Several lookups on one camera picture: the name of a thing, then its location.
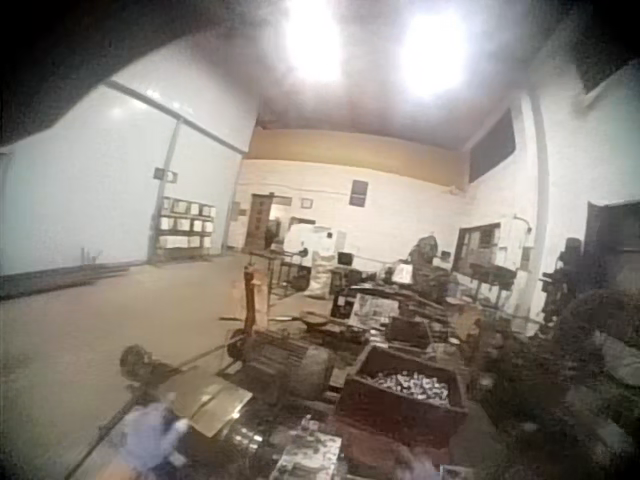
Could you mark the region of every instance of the door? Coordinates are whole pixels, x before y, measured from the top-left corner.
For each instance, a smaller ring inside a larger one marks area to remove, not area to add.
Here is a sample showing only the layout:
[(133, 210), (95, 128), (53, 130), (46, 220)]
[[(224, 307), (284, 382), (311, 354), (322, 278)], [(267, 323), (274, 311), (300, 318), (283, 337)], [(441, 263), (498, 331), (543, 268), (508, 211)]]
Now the door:
[(261, 251), (265, 249), (272, 203), (273, 195), (251, 195), (251, 211), (249, 212), (247, 237), (244, 241), (245, 250)]

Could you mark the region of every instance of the metal pipe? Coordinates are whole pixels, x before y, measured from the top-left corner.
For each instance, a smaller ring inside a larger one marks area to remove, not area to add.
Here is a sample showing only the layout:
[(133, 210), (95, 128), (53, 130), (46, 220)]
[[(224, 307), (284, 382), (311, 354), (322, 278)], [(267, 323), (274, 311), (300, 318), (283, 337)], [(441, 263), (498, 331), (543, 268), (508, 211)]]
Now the metal pipe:
[(64, 480), (70, 480), (74, 477), (78, 470), (82, 468), (88, 458), (95, 452), (96, 448), (100, 446), (102, 442), (111, 434), (114, 428), (126, 417), (129, 412), (138, 404), (138, 399), (142, 394), (142, 390), (132, 395), (131, 398), (125, 403), (120, 410), (118, 410), (113, 417), (109, 419), (109, 421), (102, 427), (98, 429), (98, 436), (95, 440), (89, 445), (89, 448), (84, 452), (80, 460), (78, 460), (66, 473), (64, 476)]
[(244, 267), (244, 291), (247, 300), (247, 318), (244, 322), (244, 333), (246, 336), (251, 336), (253, 326), (256, 324), (256, 299), (253, 279), (253, 269), (249, 266)]
[(179, 364), (176, 365), (176, 369), (181, 369), (186, 367), (187, 365), (190, 365), (192, 363), (197, 362), (198, 360), (203, 359), (204, 357), (208, 357), (209, 355), (213, 355), (214, 353), (219, 352), (220, 350), (227, 348), (229, 345), (233, 345), (236, 342), (239, 342), (240, 340), (244, 339), (244, 335), (241, 335), (239, 337), (234, 338), (233, 340), (222, 344), (222, 345), (218, 345), (217, 347), (214, 347), (210, 350), (207, 350), (206, 352), (202, 352), (199, 353), (198, 355), (191, 357), (191, 358), (187, 358), (186, 360), (184, 360), (183, 362), (180, 362)]

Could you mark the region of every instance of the concrete floor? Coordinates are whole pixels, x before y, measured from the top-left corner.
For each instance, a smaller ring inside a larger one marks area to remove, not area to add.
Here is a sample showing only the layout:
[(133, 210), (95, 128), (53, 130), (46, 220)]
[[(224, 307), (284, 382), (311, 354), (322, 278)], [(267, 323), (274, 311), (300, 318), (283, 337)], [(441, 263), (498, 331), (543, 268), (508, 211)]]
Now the concrete floor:
[[(125, 346), (139, 343), (179, 362), (223, 343), (238, 324), (218, 317), (234, 314), (231, 292), (246, 260), (230, 255), (138, 267), (94, 285), (1, 303), (5, 467), (28, 478), (62, 477), (98, 425), (128, 398), (118, 369)], [(326, 310), (326, 302), (295, 296), (271, 313), (309, 306)], [(219, 368), (223, 355), (204, 365)], [(97, 468), (100, 462), (93, 463)], [(94, 470), (89, 466), (78, 478), (92, 478)]]

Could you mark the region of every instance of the metal plate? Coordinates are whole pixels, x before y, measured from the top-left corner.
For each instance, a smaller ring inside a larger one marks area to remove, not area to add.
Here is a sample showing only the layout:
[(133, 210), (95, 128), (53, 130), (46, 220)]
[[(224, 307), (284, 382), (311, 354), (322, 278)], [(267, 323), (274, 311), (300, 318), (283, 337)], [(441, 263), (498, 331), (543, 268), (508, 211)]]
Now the metal plate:
[(194, 367), (160, 387), (161, 395), (175, 394), (174, 413), (188, 418), (191, 426), (211, 437), (233, 418), (252, 397), (251, 392)]

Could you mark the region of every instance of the sack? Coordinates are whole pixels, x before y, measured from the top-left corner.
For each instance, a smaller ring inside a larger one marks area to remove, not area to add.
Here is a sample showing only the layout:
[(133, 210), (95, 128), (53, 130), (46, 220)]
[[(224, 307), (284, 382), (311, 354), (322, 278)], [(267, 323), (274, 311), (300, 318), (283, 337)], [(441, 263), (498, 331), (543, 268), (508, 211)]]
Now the sack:
[(321, 255), (313, 252), (311, 278), (305, 296), (326, 300), (331, 290), (331, 269), (336, 261), (336, 254)]

